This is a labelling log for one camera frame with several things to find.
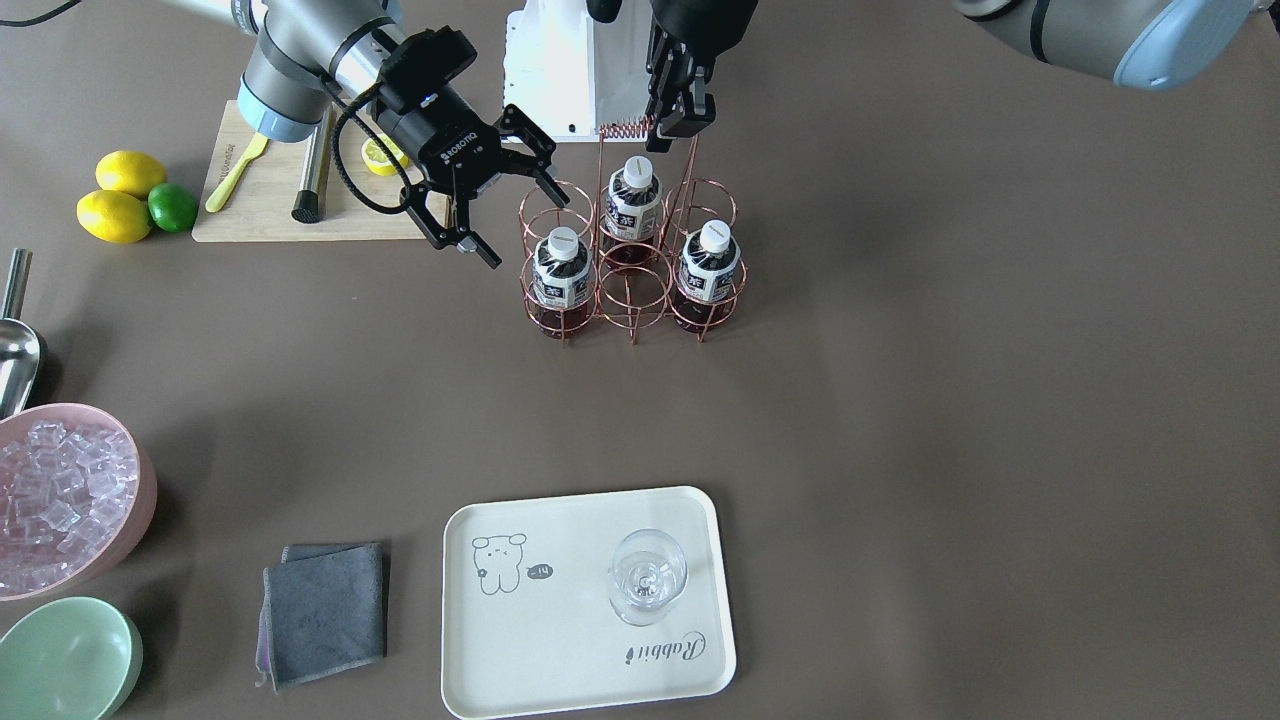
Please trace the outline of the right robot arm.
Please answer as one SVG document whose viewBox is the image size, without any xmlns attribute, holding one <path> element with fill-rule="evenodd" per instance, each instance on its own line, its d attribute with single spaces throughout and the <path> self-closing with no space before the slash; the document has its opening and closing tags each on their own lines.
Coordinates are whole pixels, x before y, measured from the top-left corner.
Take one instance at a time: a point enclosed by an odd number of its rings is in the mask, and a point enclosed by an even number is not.
<svg viewBox="0 0 1280 720">
<path fill-rule="evenodd" d="M 393 205 L 349 193 L 370 210 L 407 215 L 435 249 L 474 252 L 489 266 L 500 258 L 474 229 L 468 205 L 502 176 L 534 179 L 557 206 L 570 196 L 553 176 L 556 142 L 513 104 L 486 123 L 452 81 L 476 60 L 470 40 L 448 26 L 407 32 L 390 1 L 192 1 L 256 38 L 239 79 L 237 104 L 269 140 L 315 136 L 329 109 L 339 111 L 328 146 L 338 176 L 340 132 L 357 124 L 374 141 L 388 137 L 421 179 L 402 177 Z"/>
</svg>

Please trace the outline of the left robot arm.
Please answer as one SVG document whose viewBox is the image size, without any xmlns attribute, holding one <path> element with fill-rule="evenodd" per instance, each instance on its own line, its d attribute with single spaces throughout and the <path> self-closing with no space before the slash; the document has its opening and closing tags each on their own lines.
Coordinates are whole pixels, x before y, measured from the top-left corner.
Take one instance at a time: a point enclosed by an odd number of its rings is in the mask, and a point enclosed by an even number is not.
<svg viewBox="0 0 1280 720">
<path fill-rule="evenodd" d="M 1039 63 L 1162 92 L 1202 73 L 1275 1 L 952 1 L 974 26 Z M 716 120 L 717 58 L 745 36 L 755 1 L 652 1 L 645 143 L 666 152 Z"/>
</svg>

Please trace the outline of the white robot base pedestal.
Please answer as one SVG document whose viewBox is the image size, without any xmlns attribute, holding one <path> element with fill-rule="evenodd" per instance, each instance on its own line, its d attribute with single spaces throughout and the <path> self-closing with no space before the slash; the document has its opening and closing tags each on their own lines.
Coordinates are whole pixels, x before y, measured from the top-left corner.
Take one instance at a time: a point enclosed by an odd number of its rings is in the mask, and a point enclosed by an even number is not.
<svg viewBox="0 0 1280 720">
<path fill-rule="evenodd" d="M 646 114 L 652 5 L 625 1 L 611 23 L 585 1 L 526 1 L 506 18 L 503 102 L 553 141 L 637 142 Z"/>
</svg>

